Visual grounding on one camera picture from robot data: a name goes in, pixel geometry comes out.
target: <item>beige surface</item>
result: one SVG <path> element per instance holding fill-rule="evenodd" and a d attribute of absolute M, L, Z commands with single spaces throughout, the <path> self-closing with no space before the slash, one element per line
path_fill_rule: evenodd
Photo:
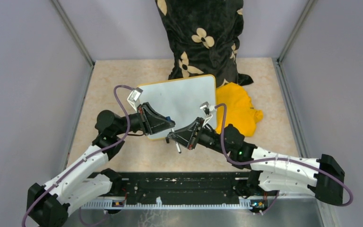
<path fill-rule="evenodd" d="M 264 112 L 254 137 L 245 141 L 274 152 L 297 156 L 293 134 L 287 118 L 275 70 L 270 58 L 237 59 L 240 73 L 252 76 L 254 83 L 245 86 L 256 109 Z M 173 60 L 97 61 L 85 99 L 74 144 L 69 157 L 73 163 L 97 136 L 96 116 L 104 109 L 120 116 L 123 112 L 113 97 L 113 87 L 125 84 L 135 87 L 143 83 L 166 80 Z M 127 90 L 118 90 L 128 113 L 132 108 L 126 98 Z M 123 148 L 109 163 L 98 170 L 167 172 L 167 171 L 237 171 L 215 151 L 197 145 L 194 150 L 183 149 L 179 154 L 173 142 L 151 141 L 146 137 L 127 137 Z"/>

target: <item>beige flower print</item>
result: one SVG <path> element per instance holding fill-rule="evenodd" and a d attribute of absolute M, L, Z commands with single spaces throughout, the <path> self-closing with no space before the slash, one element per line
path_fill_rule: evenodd
<path fill-rule="evenodd" d="M 183 78 L 189 77 L 190 73 L 196 73 L 196 74 L 204 73 L 203 71 L 197 69 L 196 67 L 189 65 L 189 58 L 187 57 L 185 51 L 183 52 L 183 54 L 181 54 L 180 58 L 181 60 L 179 59 L 179 67 L 181 69 Z"/>
<path fill-rule="evenodd" d="M 166 16 L 166 13 L 168 12 L 168 7 L 166 5 L 166 1 L 157 0 L 156 4 L 158 5 L 158 8 L 161 10 L 161 12 Z"/>
<path fill-rule="evenodd" d="M 236 44 L 233 44 L 232 46 L 232 55 L 230 56 L 230 59 L 233 58 L 233 61 L 236 63 L 236 55 L 237 55 L 237 51 L 236 50 Z"/>
<path fill-rule="evenodd" d="M 207 32 L 203 28 L 197 28 L 197 34 L 192 35 L 191 39 L 196 43 L 204 44 L 204 46 L 209 49 L 215 44 L 215 40 L 212 36 L 207 36 Z"/>
<path fill-rule="evenodd" d="M 227 81 L 226 79 L 223 79 L 223 83 L 219 87 L 224 86 L 224 85 L 226 85 L 228 83 L 229 83 L 229 81 Z"/>

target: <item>fabric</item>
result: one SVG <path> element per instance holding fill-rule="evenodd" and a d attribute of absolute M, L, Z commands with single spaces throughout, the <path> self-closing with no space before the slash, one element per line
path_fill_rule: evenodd
<path fill-rule="evenodd" d="M 227 107 L 225 127 L 232 124 L 244 136 L 253 136 L 257 123 L 262 120 L 262 110 L 254 109 L 251 98 L 243 87 L 229 83 L 216 89 L 216 104 L 224 103 Z M 216 113 L 217 128 L 220 133 L 223 120 L 223 108 Z"/>
<path fill-rule="evenodd" d="M 253 83 L 237 72 L 243 0 L 156 0 L 174 55 L 169 79 L 212 74 L 216 87 Z"/>

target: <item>metal frame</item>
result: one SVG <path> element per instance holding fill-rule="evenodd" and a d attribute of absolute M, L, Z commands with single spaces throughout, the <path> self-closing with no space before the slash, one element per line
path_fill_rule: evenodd
<path fill-rule="evenodd" d="M 78 50 L 83 55 L 83 57 L 85 58 L 87 63 L 90 65 L 90 72 L 88 74 L 88 80 L 83 85 L 83 90 L 84 90 L 83 99 L 81 99 L 80 103 L 78 104 L 79 111 L 78 111 L 77 119 L 75 120 L 74 125 L 72 127 L 73 135 L 72 135 L 72 138 L 71 138 L 70 142 L 67 144 L 67 147 L 66 147 L 66 150 L 68 151 L 68 155 L 67 155 L 67 157 L 66 157 L 66 159 L 65 159 L 65 161 L 63 163 L 63 169 L 65 169 L 67 164 L 68 164 L 68 161 L 69 161 L 69 155 L 70 155 L 70 152 L 71 152 L 71 147 L 73 146 L 74 137 L 76 136 L 76 130 L 77 130 L 78 122 L 80 121 L 81 110 L 83 109 L 83 105 L 84 105 L 84 97 L 86 97 L 86 95 L 87 95 L 87 91 L 88 91 L 88 87 L 90 85 L 90 81 L 91 81 L 92 73 L 93 73 L 93 70 L 94 70 L 95 62 L 91 58 L 86 46 L 82 42 L 80 36 L 78 35 L 76 29 L 74 28 L 73 24 L 71 23 L 69 17 L 67 16 L 67 14 L 66 14 L 65 10 L 63 9 L 63 7 L 62 7 L 61 3 L 59 2 L 59 0 L 49 0 L 49 1 L 51 2 L 53 8 L 58 13 L 58 16 L 61 18 L 63 25 L 66 27 L 69 35 L 73 39 L 73 41 L 76 44 Z"/>
<path fill-rule="evenodd" d="M 311 13 L 313 7 L 317 3 L 318 0 L 308 0 L 307 4 L 304 7 L 302 14 L 300 15 L 297 24 L 295 25 L 292 33 L 290 34 L 280 56 L 278 58 L 273 58 L 273 64 L 276 71 L 277 80 L 279 82 L 280 91 L 282 92 L 282 97 L 285 102 L 287 115 L 290 121 L 290 126 L 293 131 L 294 141 L 296 143 L 297 149 L 299 151 L 299 155 L 301 157 L 310 157 L 310 152 L 305 142 L 305 136 L 303 133 L 303 128 L 300 123 L 300 118 L 297 114 L 297 107 L 294 104 L 294 99 L 291 95 L 291 89 L 288 84 L 287 75 L 283 69 L 283 60 L 289 53 L 292 45 L 294 44 L 297 36 L 300 33 L 301 28 L 303 27 L 307 17 Z M 339 227 L 340 222 L 336 215 L 335 207 L 321 201 L 317 201 L 318 209 L 320 212 L 320 217 L 322 223 L 325 227 Z"/>
<path fill-rule="evenodd" d="M 309 155 L 309 150 L 308 150 L 307 144 L 305 142 L 303 128 L 300 124 L 300 119 L 297 114 L 297 108 L 294 104 L 294 100 L 293 100 L 293 97 L 290 92 L 288 80 L 286 78 L 287 76 L 283 69 L 283 60 L 287 56 L 291 46 L 294 44 L 294 41 L 296 40 L 305 20 L 307 19 L 309 13 L 312 11 L 312 9 L 317 1 L 318 0 L 308 0 L 306 6 L 304 7 L 302 14 L 300 15 L 299 20 L 297 21 L 297 24 L 295 25 L 292 33 L 290 34 L 286 44 L 284 45 L 280 56 L 278 58 L 272 59 L 274 67 L 275 67 L 276 75 L 277 75 L 277 80 L 279 82 L 280 90 L 282 92 L 282 97 L 285 102 L 288 118 L 290 120 L 290 126 L 293 131 L 294 140 L 295 140 L 297 149 L 299 151 L 299 155 L 301 157 L 309 157 L 310 155 Z M 67 14 L 66 14 L 65 10 L 63 9 L 62 5 L 60 4 L 59 0 L 50 0 L 50 2 L 52 3 L 55 10 L 58 12 L 58 15 L 60 16 L 61 20 L 63 21 L 64 26 L 68 30 L 70 36 L 73 38 L 73 41 L 77 45 L 81 54 L 84 56 L 85 60 L 88 62 L 88 64 L 91 67 L 89 79 L 88 79 L 87 83 L 85 84 L 85 86 L 83 86 L 83 87 L 85 87 L 85 93 L 84 93 L 83 97 L 85 97 L 87 90 L 88 90 L 90 80 L 91 80 L 95 62 L 92 60 L 87 48 L 83 44 L 79 35 L 77 34 L 74 26 L 72 25 L 69 17 L 67 16 Z M 79 111 L 80 114 L 78 115 L 78 118 L 75 121 L 73 137 L 72 137 L 71 142 L 68 145 L 69 153 L 70 153 L 71 146 L 73 144 L 74 136 L 76 134 L 75 132 L 76 132 L 77 125 L 78 125 L 78 122 L 80 119 L 83 104 L 84 104 L 84 99 L 81 100 L 80 111 Z M 64 163 L 64 167 L 66 167 L 66 165 L 67 165 L 68 158 L 69 158 L 69 156 L 67 157 L 67 159 Z M 297 199 L 306 199 L 306 198 L 308 198 L 308 197 L 307 196 L 298 196 Z M 319 212 L 320 212 L 320 216 L 321 216 L 323 225 L 326 227 L 329 227 L 329 226 L 339 227 L 340 223 L 336 216 L 335 208 L 331 205 L 325 204 L 320 201 L 317 201 L 317 204 L 318 204 L 318 208 L 319 208 Z"/>
<path fill-rule="evenodd" d="M 64 26 L 69 32 L 69 35 L 73 38 L 73 41 L 76 43 L 77 48 L 80 50 L 81 54 L 84 56 L 88 64 L 93 67 L 95 65 L 95 62 L 91 58 L 86 46 L 81 41 L 80 36 L 78 35 L 76 29 L 72 25 L 69 17 L 67 16 L 65 10 L 63 9 L 61 3 L 59 0 L 50 0 L 55 10 L 58 12 L 59 17 L 61 18 Z"/>

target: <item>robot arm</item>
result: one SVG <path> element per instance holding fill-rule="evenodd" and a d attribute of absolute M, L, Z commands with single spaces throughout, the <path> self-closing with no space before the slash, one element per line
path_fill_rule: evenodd
<path fill-rule="evenodd" d="M 132 132 L 142 131 L 149 135 L 175 126 L 174 121 L 155 112 L 149 103 L 138 104 L 136 110 L 137 113 L 129 115 Z M 74 211 L 102 194 L 111 192 L 125 196 L 121 191 L 124 186 L 121 184 L 121 176 L 115 171 L 106 169 L 94 178 L 88 177 L 122 148 L 124 141 L 99 152 L 121 140 L 118 135 L 126 132 L 126 118 L 104 110 L 98 115 L 95 128 L 98 136 L 77 161 L 44 185 L 35 183 L 29 188 L 27 209 L 48 191 L 29 213 L 40 226 L 62 226 Z"/>
<path fill-rule="evenodd" d="M 200 144 L 223 154 L 221 135 L 206 128 L 205 122 L 205 119 L 198 117 L 189 126 L 170 132 L 167 138 L 178 142 L 189 150 Z M 231 124 L 224 129 L 224 146 L 231 160 L 228 160 L 228 162 L 232 162 L 232 165 L 236 168 L 251 170 L 250 177 L 247 180 L 247 187 L 240 189 L 244 194 L 242 196 L 249 197 L 264 192 L 282 190 L 309 194 L 332 205 L 343 204 L 343 187 L 329 176 L 305 166 L 323 170 L 343 182 L 344 171 L 334 158 L 329 155 L 322 155 L 321 159 L 316 159 L 290 157 L 274 153 L 244 142 L 244 136 Z M 265 158 L 270 160 L 255 162 Z M 253 163 L 246 165 L 235 164 L 236 162 L 247 163 L 248 161 L 253 161 Z"/>

